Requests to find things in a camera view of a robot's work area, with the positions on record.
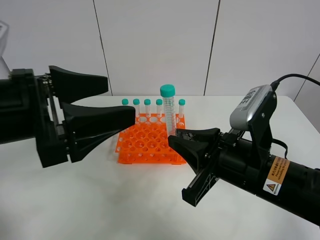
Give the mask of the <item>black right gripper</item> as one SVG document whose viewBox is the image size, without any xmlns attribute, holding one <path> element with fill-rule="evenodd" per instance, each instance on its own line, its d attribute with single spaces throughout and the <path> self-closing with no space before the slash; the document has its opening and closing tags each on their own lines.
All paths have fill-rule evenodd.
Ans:
<svg viewBox="0 0 320 240">
<path fill-rule="evenodd" d="M 219 128 L 178 129 L 168 145 L 192 168 L 195 178 L 182 190 L 182 199 L 197 206 L 219 180 L 259 195 L 270 158 L 272 135 L 259 142 L 243 139 L 244 132 L 221 133 Z"/>
</svg>

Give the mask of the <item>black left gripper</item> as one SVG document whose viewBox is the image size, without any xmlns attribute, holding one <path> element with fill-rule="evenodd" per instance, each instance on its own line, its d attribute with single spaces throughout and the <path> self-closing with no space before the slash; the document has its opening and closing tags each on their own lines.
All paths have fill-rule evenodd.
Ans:
<svg viewBox="0 0 320 240">
<path fill-rule="evenodd" d="M 72 163 L 79 162 L 102 142 L 135 124 L 136 110 L 132 106 L 68 104 L 108 92 L 106 76 L 54 65 L 49 66 L 49 72 L 36 77 L 32 69 L 13 69 L 8 80 L 8 141 L 34 138 L 43 168 L 67 162 L 67 154 Z M 54 104 L 54 94 L 64 102 L 63 125 L 57 113 L 48 109 Z"/>
</svg>

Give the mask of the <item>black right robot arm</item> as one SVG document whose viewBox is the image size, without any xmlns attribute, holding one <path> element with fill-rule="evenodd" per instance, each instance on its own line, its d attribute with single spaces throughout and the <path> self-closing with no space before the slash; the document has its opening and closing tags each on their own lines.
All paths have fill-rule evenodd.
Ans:
<svg viewBox="0 0 320 240">
<path fill-rule="evenodd" d="M 178 129 L 168 145 L 192 168 L 195 178 L 182 199 L 196 207 L 218 180 L 226 181 L 313 224 L 320 224 L 320 170 L 263 150 L 244 131 Z"/>
</svg>

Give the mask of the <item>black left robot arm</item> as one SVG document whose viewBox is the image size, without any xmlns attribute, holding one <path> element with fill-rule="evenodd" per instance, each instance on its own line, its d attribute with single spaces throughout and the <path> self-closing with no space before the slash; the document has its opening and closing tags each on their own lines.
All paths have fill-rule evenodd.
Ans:
<svg viewBox="0 0 320 240">
<path fill-rule="evenodd" d="M 82 161 L 94 148 L 135 124 L 132 106 L 76 102 L 106 93 L 105 76 L 51 65 L 44 75 L 14 69 L 0 82 L 0 142 L 35 139 L 43 168 Z"/>
</svg>

